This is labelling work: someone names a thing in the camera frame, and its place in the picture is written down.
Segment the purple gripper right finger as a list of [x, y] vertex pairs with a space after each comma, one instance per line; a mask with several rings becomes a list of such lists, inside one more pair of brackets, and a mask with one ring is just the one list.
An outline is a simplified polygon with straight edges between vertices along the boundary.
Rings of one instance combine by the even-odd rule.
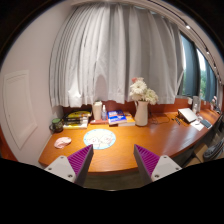
[[169, 156], [158, 156], [137, 144], [134, 145], [134, 157], [140, 176], [145, 184], [149, 184], [181, 170], [181, 167]]

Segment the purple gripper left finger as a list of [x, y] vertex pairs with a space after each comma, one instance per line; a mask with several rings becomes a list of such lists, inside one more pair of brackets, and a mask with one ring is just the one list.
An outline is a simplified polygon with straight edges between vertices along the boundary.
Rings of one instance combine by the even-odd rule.
[[68, 157], [60, 155], [45, 170], [76, 185], [83, 186], [93, 154], [93, 146], [88, 145]]

